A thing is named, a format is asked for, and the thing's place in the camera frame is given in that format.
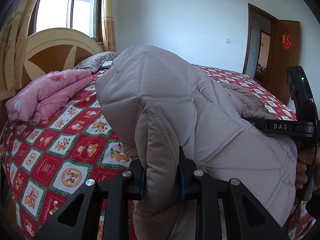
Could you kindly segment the person's right hand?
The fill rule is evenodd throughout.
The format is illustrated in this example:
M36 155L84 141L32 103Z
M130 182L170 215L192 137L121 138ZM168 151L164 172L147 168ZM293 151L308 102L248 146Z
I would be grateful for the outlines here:
M315 154L315 148L304 150L298 154L298 163L296 166L296 189L302 189L304 184L306 184L308 176L306 174L306 166L313 163ZM319 195L319 148L317 148L317 155L315 160L315 183L313 187L313 193Z

